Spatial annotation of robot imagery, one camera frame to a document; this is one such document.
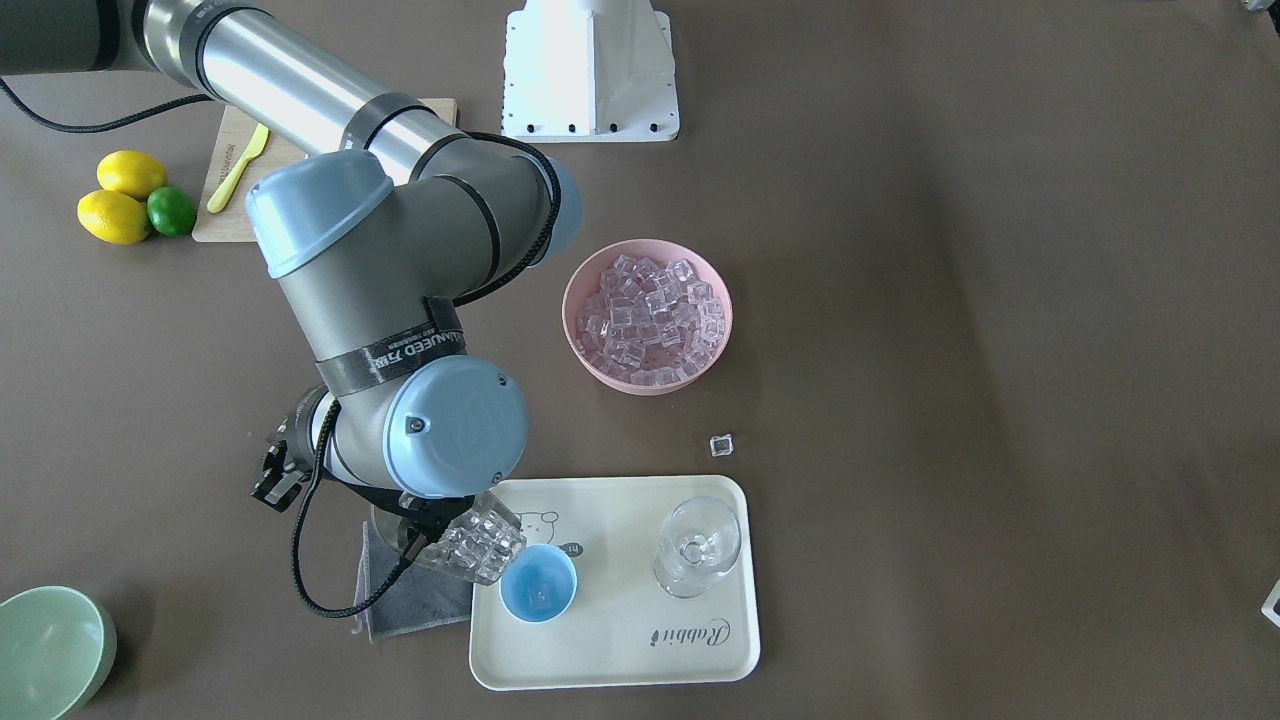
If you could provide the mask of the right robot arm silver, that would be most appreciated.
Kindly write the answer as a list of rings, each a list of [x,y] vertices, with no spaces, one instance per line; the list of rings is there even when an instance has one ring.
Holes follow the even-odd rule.
[[[517,384],[465,347],[457,309],[570,241],[570,173],[466,135],[251,1],[5,1],[3,73],[156,70],[241,109],[305,159],[247,211],[324,386],[285,424],[256,496],[332,479],[398,516],[410,559],[472,566],[524,544],[492,493],[518,462]]]

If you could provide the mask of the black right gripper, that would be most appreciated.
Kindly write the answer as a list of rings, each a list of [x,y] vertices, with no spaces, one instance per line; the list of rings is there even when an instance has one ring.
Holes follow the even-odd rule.
[[[325,387],[312,387],[271,436],[261,460],[252,497],[275,512],[284,512],[308,487],[317,464],[314,433],[320,428],[332,396]],[[411,550],[416,561],[426,561],[426,547],[438,542],[451,523],[471,509],[468,496],[424,500],[399,491],[381,489],[338,479],[337,439],[330,438],[323,479],[335,482],[362,498],[381,539],[394,551]]]

